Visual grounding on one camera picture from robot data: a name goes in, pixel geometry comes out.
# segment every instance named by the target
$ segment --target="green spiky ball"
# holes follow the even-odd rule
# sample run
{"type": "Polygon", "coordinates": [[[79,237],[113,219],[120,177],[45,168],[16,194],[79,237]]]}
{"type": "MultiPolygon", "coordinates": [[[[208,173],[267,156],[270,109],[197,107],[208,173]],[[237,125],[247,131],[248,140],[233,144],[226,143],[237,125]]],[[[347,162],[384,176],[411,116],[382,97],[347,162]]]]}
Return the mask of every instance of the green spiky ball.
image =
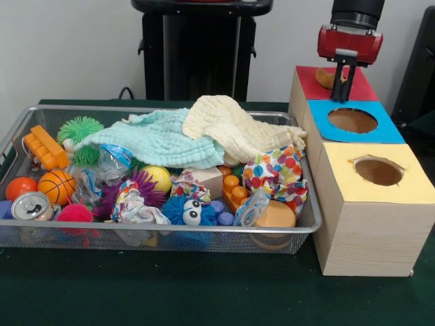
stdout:
{"type": "Polygon", "coordinates": [[[130,164],[130,171],[133,172],[133,170],[135,168],[137,168],[138,171],[142,170],[143,168],[145,168],[147,164],[143,163],[142,161],[139,161],[136,158],[133,158],[131,160],[131,164],[130,164]]]}
{"type": "Polygon", "coordinates": [[[233,175],[238,177],[239,180],[241,181],[242,175],[243,175],[243,165],[238,165],[238,166],[235,166],[234,168],[232,168],[232,173],[233,173],[233,175]]]}
{"type": "MultiPolygon", "coordinates": [[[[75,117],[60,127],[57,134],[58,143],[65,139],[72,139],[74,145],[80,143],[87,136],[104,129],[104,126],[91,117],[75,117]]],[[[99,150],[85,146],[74,153],[73,162],[78,166],[90,166],[98,163],[99,150]]]]}

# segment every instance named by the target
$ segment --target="yellow ball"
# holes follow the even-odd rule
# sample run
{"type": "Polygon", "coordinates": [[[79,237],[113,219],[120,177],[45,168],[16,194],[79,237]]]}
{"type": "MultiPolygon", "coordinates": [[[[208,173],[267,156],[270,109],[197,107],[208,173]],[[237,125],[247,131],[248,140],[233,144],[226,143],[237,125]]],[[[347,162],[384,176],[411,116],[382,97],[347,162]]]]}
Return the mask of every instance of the yellow ball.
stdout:
{"type": "Polygon", "coordinates": [[[142,171],[146,171],[152,176],[151,181],[157,181],[157,184],[154,187],[155,190],[159,190],[165,193],[170,190],[172,186],[172,182],[169,179],[171,177],[171,174],[166,168],[164,168],[163,166],[147,165],[145,168],[142,169],[142,171]]]}

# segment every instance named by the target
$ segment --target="orange object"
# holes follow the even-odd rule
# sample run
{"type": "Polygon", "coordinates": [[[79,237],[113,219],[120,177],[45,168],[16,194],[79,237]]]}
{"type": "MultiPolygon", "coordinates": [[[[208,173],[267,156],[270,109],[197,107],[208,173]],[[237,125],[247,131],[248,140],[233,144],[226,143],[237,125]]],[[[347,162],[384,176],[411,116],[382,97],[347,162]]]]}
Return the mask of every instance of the orange object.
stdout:
{"type": "Polygon", "coordinates": [[[11,182],[6,187],[6,199],[15,200],[28,192],[37,192],[38,184],[35,180],[27,177],[19,177],[11,182]]]}
{"type": "Polygon", "coordinates": [[[40,125],[24,136],[24,143],[47,170],[69,165],[67,153],[40,125]]]}
{"type": "MultiPolygon", "coordinates": [[[[283,202],[271,200],[266,212],[254,223],[261,228],[292,228],[296,225],[296,216],[283,202]]],[[[261,248],[276,251],[290,245],[293,234],[288,233],[252,233],[251,239],[261,248]]]]}
{"type": "Polygon", "coordinates": [[[235,175],[228,175],[224,178],[224,199],[233,213],[236,213],[237,209],[248,197],[246,188],[241,187],[239,182],[239,178],[235,175]]]}
{"type": "Polygon", "coordinates": [[[231,168],[221,165],[217,167],[219,171],[224,175],[224,177],[227,177],[228,175],[231,175],[231,168]]]}
{"type": "Polygon", "coordinates": [[[292,228],[295,225],[296,216],[292,209],[276,200],[269,202],[266,212],[254,224],[265,228],[292,228]]]}
{"type": "Polygon", "coordinates": [[[68,173],[55,170],[42,176],[38,182],[38,191],[47,195],[52,204],[64,206],[68,204],[75,190],[75,180],[68,173]]]}

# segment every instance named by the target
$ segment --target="soda can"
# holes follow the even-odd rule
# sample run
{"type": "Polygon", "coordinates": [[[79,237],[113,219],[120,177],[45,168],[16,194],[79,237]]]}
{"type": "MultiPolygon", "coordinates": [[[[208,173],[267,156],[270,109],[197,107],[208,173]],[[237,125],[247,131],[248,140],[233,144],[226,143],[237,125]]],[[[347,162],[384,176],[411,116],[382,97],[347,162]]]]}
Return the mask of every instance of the soda can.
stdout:
{"type": "Polygon", "coordinates": [[[41,192],[28,192],[15,199],[12,215],[20,221],[50,221],[54,209],[48,197],[41,192]]]}

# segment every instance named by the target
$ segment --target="wire mesh basket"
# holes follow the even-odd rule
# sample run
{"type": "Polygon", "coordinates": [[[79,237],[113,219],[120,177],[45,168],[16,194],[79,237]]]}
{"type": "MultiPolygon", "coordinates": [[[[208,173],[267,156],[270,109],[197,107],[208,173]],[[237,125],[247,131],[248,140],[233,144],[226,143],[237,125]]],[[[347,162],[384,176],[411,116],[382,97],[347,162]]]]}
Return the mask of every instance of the wire mesh basket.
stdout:
{"type": "MultiPolygon", "coordinates": [[[[5,200],[8,183],[30,173],[30,162],[21,140],[40,124],[52,136],[70,119],[93,117],[105,127],[154,109],[129,107],[73,107],[40,105],[23,111],[0,144],[0,199],[5,200]]],[[[276,125],[294,125],[280,112],[249,112],[255,120],[276,125]]],[[[321,225],[321,211],[311,172],[301,161],[309,183],[308,199],[294,228],[255,228],[120,223],[65,223],[0,219],[0,247],[53,249],[106,249],[154,251],[208,251],[226,253],[295,253],[308,234],[321,225]]]]}

